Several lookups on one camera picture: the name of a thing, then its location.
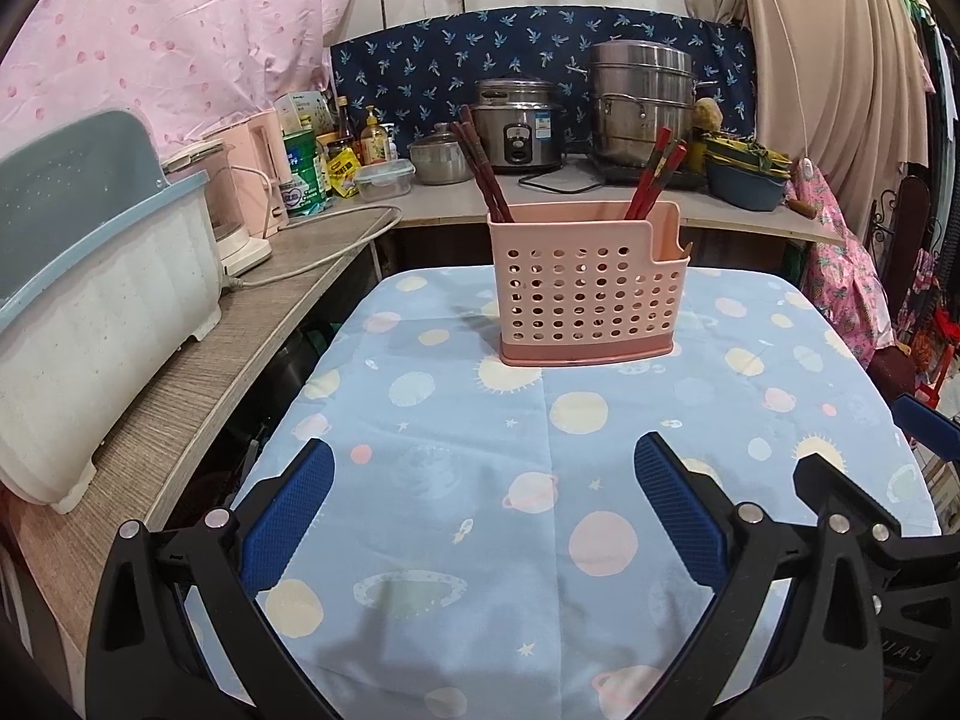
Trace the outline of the yellow oil bottle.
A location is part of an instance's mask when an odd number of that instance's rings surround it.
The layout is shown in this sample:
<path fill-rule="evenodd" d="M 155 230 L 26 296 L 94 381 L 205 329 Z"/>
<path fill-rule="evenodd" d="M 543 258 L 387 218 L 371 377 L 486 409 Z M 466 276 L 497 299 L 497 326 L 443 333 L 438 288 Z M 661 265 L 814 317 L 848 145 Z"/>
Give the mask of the yellow oil bottle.
<path fill-rule="evenodd" d="M 363 164 L 372 166 L 373 164 L 384 164 L 389 161 L 389 145 L 387 145 L 387 133 L 382 128 L 381 122 L 377 118 L 373 106 L 366 109 L 366 121 L 361 130 L 361 151 L 363 151 Z"/>

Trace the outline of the dark blue plastic basin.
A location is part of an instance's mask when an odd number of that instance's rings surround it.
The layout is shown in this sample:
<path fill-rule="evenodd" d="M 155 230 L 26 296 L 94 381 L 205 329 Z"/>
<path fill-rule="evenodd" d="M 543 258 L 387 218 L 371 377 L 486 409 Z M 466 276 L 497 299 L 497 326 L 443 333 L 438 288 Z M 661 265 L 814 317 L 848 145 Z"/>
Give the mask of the dark blue plastic basin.
<path fill-rule="evenodd" d="M 786 192 L 784 181 L 713 160 L 706 163 L 706 179 L 713 197 L 747 211 L 773 211 Z"/>

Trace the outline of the yellow snack packet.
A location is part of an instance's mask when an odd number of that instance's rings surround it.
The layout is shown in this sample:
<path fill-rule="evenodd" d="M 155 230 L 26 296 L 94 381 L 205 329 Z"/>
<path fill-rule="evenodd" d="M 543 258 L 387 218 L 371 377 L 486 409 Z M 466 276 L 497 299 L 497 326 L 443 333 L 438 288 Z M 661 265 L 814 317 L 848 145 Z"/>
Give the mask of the yellow snack packet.
<path fill-rule="evenodd" d="M 332 190 L 342 199 L 349 199 L 358 195 L 356 176 L 361 169 L 361 161 L 351 146 L 340 148 L 327 161 L 329 181 Z"/>

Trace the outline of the blue planet-print tablecloth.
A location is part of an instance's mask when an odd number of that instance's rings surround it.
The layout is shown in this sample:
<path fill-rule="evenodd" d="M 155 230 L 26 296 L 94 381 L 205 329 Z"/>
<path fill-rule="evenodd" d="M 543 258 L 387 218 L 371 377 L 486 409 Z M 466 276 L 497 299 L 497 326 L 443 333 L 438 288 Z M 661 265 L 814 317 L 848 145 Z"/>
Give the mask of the blue planet-print tablecloth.
<path fill-rule="evenodd" d="M 916 460 L 843 341 L 765 273 L 686 275 L 672 353 L 509 367 L 486 266 L 387 278 L 345 320 L 252 468 L 311 439 L 334 484 L 257 598 L 348 718 L 622 718 L 711 593 L 633 472 L 659 433 L 690 470 L 782 522 L 823 455 L 937 532 Z"/>

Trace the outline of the pink perforated utensil basket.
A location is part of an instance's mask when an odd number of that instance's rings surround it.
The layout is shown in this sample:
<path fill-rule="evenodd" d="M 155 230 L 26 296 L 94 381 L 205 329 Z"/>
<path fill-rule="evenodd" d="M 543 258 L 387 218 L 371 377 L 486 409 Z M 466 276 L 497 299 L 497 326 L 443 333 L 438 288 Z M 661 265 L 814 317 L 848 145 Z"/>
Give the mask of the pink perforated utensil basket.
<path fill-rule="evenodd" d="M 690 255 L 680 208 L 629 220 L 625 200 L 519 203 L 490 221 L 500 356 L 509 366 L 613 364 L 669 355 Z"/>

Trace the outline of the pink electric kettle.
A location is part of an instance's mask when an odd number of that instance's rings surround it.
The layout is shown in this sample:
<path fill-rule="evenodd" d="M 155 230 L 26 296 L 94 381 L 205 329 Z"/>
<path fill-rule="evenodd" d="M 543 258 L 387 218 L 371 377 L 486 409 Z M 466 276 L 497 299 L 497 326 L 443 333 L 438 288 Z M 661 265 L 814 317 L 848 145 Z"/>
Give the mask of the pink electric kettle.
<path fill-rule="evenodd" d="M 277 111 L 267 109 L 212 128 L 203 139 L 226 148 L 247 232 L 252 238 L 275 236 L 286 221 L 280 185 L 291 179 Z"/>

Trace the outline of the white blender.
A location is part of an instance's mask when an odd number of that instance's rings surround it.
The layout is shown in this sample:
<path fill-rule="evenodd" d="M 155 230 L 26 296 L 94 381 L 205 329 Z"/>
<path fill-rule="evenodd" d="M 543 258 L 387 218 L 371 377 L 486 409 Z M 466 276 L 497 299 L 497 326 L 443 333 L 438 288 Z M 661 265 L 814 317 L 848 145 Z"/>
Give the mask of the white blender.
<path fill-rule="evenodd" d="M 262 238 L 254 238 L 242 214 L 235 176 L 245 171 L 229 158 L 231 146 L 221 140 L 200 142 L 181 149 L 161 163 L 164 175 L 180 181 L 205 172 L 205 201 L 221 266 L 228 277 L 240 277 L 272 257 L 272 247 Z"/>

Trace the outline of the pink dotted curtain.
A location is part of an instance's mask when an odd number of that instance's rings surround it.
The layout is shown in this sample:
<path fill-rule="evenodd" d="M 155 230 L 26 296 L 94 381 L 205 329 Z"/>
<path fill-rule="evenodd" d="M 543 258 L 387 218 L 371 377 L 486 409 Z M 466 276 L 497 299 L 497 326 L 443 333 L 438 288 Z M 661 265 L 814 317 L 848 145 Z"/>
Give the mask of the pink dotted curtain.
<path fill-rule="evenodd" d="M 106 109 L 156 151 L 331 78 L 348 0 L 39 0 L 2 62 L 2 148 Z"/>

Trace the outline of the pink floral apron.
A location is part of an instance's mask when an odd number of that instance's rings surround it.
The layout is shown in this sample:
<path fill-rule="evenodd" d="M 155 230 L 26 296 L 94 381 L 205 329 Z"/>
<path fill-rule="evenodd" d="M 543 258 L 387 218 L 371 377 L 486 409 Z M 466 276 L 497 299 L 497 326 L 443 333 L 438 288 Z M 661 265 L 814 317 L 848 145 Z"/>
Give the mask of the pink floral apron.
<path fill-rule="evenodd" d="M 839 237 L 812 245 L 800 291 L 832 326 L 835 346 L 867 369 L 878 351 L 896 345 L 889 298 L 871 254 L 846 224 L 827 179 L 809 158 L 794 163 L 786 199 L 811 206 L 815 219 Z"/>

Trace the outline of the dark red patterned chopstick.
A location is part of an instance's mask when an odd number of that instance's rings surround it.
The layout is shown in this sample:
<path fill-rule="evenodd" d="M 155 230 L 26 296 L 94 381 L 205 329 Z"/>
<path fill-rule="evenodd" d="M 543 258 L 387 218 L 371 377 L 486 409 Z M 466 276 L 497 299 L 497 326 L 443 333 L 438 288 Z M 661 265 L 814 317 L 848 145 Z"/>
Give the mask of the dark red patterned chopstick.
<path fill-rule="evenodd" d="M 466 122 L 464 124 L 464 130 L 466 131 L 466 137 L 467 140 L 469 140 L 470 149 L 472 150 L 473 162 L 478 167 L 480 176 L 482 176 L 483 192 L 485 192 L 485 195 L 487 195 L 491 202 L 490 216 L 494 221 L 498 221 L 498 223 L 512 223 L 511 210 L 509 210 L 509 205 L 506 203 L 501 185 L 494 175 L 493 167 L 491 167 L 487 153 L 485 153 L 483 149 L 480 137 L 478 137 L 477 132 L 475 132 L 475 127 L 470 122 Z"/>

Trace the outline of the black induction cooker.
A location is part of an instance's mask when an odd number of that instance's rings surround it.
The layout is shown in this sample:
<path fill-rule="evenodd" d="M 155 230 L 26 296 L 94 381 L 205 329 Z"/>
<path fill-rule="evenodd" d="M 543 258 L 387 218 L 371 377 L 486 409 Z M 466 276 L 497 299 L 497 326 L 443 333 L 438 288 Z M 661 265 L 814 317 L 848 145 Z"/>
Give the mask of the black induction cooker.
<path fill-rule="evenodd" d="M 599 176 L 605 182 L 622 187 L 636 187 L 646 169 L 644 164 L 633 166 L 633 164 L 615 163 L 615 161 L 602 158 L 599 154 L 590 155 L 590 164 L 599 172 Z M 706 182 L 706 177 L 703 174 L 686 171 L 686 169 L 677 169 L 670 177 L 667 187 L 670 190 L 681 190 L 682 192 L 704 192 L 708 187 L 708 182 Z"/>

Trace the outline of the silver rice cooker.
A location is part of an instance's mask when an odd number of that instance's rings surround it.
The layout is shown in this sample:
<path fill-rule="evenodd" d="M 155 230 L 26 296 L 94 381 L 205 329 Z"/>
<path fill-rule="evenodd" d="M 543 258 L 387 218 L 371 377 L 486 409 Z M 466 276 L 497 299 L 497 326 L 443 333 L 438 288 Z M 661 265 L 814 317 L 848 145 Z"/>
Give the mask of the silver rice cooker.
<path fill-rule="evenodd" d="M 551 83 L 480 80 L 472 117 L 494 171 L 550 171 L 562 165 L 562 108 Z"/>

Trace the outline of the large steel steamer pot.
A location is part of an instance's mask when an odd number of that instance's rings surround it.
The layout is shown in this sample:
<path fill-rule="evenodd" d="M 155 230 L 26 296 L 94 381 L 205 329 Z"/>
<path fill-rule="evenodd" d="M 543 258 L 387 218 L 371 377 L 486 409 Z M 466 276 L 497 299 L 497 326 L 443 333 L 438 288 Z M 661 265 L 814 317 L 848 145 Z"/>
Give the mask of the large steel steamer pot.
<path fill-rule="evenodd" d="M 690 137 L 700 86 L 690 54 L 665 44 L 615 39 L 589 49 L 590 144 L 601 160 L 641 167 L 658 135 Z"/>

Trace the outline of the white dish rack blue lid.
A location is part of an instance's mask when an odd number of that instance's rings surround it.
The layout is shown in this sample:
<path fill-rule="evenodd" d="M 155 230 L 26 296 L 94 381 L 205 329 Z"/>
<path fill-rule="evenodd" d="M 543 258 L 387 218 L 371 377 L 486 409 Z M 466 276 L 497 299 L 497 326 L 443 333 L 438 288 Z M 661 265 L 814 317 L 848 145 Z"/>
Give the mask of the white dish rack blue lid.
<path fill-rule="evenodd" d="M 124 411 L 220 320 L 205 174 L 105 110 L 2 161 L 2 483 L 66 514 Z"/>

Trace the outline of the green milk powder can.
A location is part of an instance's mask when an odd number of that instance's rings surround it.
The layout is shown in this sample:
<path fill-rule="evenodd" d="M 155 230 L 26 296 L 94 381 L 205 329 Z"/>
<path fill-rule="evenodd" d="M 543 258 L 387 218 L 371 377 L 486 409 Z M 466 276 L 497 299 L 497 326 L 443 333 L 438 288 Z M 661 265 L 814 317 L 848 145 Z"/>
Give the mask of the green milk powder can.
<path fill-rule="evenodd" d="M 280 185 L 281 198 L 290 218 L 306 218 L 327 206 L 327 190 L 322 180 L 316 137 L 311 130 L 283 137 L 291 177 Z"/>

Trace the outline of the navy floral backsplash cloth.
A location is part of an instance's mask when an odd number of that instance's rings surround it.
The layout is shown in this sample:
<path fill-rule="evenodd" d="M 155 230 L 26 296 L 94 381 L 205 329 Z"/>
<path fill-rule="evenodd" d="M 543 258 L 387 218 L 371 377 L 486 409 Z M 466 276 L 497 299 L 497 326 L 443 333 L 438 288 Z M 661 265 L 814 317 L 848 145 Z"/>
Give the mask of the navy floral backsplash cloth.
<path fill-rule="evenodd" d="M 683 50 L 716 99 L 729 132 L 752 135 L 757 107 L 754 41 L 740 26 L 608 7 L 514 7 L 436 16 L 332 47 L 335 89 L 355 121 L 372 107 L 405 148 L 477 98 L 487 78 L 544 80 L 562 105 L 563 142 L 590 145 L 589 49 L 640 39 Z"/>

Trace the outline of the small steel lidded pot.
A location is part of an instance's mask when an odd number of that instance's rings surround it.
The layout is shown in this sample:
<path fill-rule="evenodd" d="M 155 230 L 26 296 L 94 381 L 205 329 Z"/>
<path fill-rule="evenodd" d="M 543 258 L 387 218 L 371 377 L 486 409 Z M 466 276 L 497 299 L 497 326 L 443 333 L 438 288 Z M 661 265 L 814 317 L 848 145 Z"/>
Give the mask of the small steel lidded pot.
<path fill-rule="evenodd" d="M 410 143 L 409 158 L 416 178 L 425 185 L 454 185 L 470 181 L 467 164 L 449 122 L 439 122 L 433 132 Z"/>

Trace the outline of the clear food container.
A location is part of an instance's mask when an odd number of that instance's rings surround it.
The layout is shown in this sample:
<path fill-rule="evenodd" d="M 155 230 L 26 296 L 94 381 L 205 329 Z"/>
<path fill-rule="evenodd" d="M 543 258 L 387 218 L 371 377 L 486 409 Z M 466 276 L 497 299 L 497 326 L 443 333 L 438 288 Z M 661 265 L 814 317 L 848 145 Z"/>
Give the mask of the clear food container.
<path fill-rule="evenodd" d="M 415 166 L 405 158 L 363 166 L 355 176 L 363 202 L 384 202 L 404 197 L 412 190 Z"/>

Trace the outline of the yellow colander with greens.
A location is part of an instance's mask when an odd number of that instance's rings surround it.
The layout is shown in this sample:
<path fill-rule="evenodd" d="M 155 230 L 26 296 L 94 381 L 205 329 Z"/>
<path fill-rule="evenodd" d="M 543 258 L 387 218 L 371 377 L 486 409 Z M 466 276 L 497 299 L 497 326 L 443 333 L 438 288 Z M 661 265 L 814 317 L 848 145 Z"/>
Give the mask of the yellow colander with greens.
<path fill-rule="evenodd" d="M 787 181 L 791 177 L 791 158 L 760 145 L 757 140 L 715 132 L 704 135 L 704 144 L 708 160 L 777 181 Z"/>

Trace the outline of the wooden counter shelf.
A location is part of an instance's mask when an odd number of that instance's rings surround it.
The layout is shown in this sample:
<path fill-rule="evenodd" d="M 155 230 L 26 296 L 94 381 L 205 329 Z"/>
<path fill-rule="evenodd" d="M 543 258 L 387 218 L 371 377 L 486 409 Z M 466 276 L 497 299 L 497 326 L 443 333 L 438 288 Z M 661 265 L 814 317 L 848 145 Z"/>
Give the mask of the wooden counter shelf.
<path fill-rule="evenodd" d="M 786 205 L 760 213 L 677 190 L 666 190 L 661 199 L 680 206 L 683 240 L 697 243 L 695 257 L 704 265 L 713 257 L 711 265 L 736 262 L 760 270 L 760 263 L 766 266 L 773 254 L 782 254 L 781 241 L 839 242 L 838 234 Z M 488 247 L 485 207 L 472 183 L 417 185 L 392 203 L 402 208 L 394 232 L 427 231 L 452 245 L 459 227 L 477 226 Z M 329 215 L 281 231 L 274 256 L 251 271 L 252 278 L 272 278 L 334 255 L 376 229 L 386 215 L 359 210 L 325 218 Z M 708 257 L 713 241 L 708 244 L 704 236 L 726 232 L 739 237 L 726 250 L 721 247 L 722 254 Z M 339 289 L 347 301 L 359 301 L 361 289 L 347 288 L 343 273 L 363 266 L 365 277 L 369 271 L 379 280 L 379 265 L 376 249 L 348 249 L 306 275 L 226 294 L 210 335 L 186 341 L 103 439 L 93 455 L 96 475 L 73 511 L 62 515 L 10 500 L 7 523 L 59 626 L 72 667 L 85 653 L 99 575 L 122 520 L 132 515 L 151 528 L 164 525 L 231 413 L 304 317 Z"/>

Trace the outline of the bright red black-band chopstick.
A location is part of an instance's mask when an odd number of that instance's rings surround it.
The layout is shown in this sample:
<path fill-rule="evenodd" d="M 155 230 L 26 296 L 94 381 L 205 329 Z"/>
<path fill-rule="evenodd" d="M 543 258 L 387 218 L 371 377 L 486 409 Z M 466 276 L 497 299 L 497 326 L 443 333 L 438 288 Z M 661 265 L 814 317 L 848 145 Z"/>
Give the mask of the bright red black-band chopstick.
<path fill-rule="evenodd" d="M 649 211 L 652 210 L 652 207 L 659 200 L 659 195 L 661 195 L 664 188 L 667 187 L 670 179 L 674 177 L 674 172 L 677 171 L 677 167 L 685 161 L 687 151 L 688 148 L 686 148 L 685 140 L 679 140 L 670 148 L 669 154 L 665 156 L 665 160 L 662 166 L 659 167 L 659 171 L 656 172 L 656 176 L 652 177 L 651 181 L 647 183 L 646 188 L 643 190 L 643 193 L 641 193 L 640 203 L 636 205 L 635 211 L 631 213 L 633 220 L 646 220 Z"/>

